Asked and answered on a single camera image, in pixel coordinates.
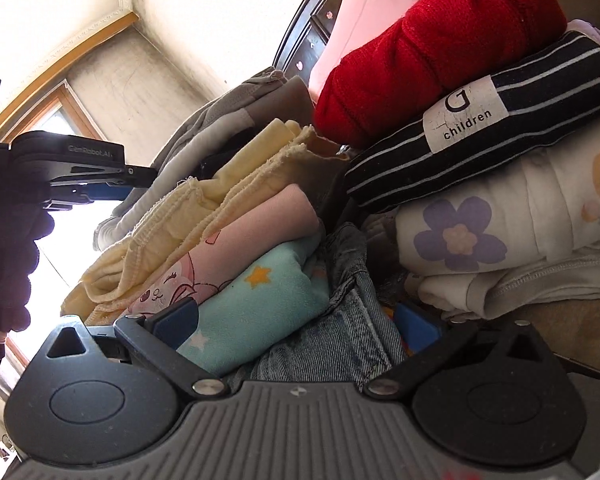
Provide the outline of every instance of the red fleece garment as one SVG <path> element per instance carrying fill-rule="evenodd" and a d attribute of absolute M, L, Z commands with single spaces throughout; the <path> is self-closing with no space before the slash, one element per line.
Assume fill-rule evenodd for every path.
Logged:
<path fill-rule="evenodd" d="M 342 58 L 314 124 L 335 142 L 366 148 L 444 94 L 551 44 L 566 25 L 557 0 L 419 0 Z"/>

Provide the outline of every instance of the teal fleece cloth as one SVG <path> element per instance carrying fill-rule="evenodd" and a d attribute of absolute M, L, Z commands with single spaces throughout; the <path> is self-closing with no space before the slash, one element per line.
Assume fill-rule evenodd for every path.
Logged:
<path fill-rule="evenodd" d="M 278 245 L 200 305 L 198 328 L 178 353 L 216 376 L 247 363 L 320 316 L 329 304 L 323 230 Z"/>

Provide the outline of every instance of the g children label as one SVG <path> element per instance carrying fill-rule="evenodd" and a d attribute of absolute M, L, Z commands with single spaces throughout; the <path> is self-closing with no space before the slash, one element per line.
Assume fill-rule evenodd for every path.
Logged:
<path fill-rule="evenodd" d="M 486 76 L 440 99 L 424 112 L 422 126 L 430 150 L 437 153 L 506 117 L 509 111 Z"/>

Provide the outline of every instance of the blue jeans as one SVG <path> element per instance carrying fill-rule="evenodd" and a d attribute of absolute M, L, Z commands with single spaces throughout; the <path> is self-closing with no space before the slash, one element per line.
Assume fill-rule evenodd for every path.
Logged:
<path fill-rule="evenodd" d="M 382 311 L 366 270 L 366 240 L 344 224 L 321 247 L 331 299 L 327 311 L 225 379 L 352 381 L 361 388 L 406 357 L 393 321 Z"/>

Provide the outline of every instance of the pink rolled cloth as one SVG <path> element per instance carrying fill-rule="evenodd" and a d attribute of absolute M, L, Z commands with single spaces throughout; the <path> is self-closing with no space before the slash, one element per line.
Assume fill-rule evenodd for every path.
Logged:
<path fill-rule="evenodd" d="M 318 228 L 318 217 L 306 195 L 296 184 L 286 186 L 196 245 L 122 315 L 155 314 L 186 296 L 200 305 L 267 251 L 310 236 Z"/>

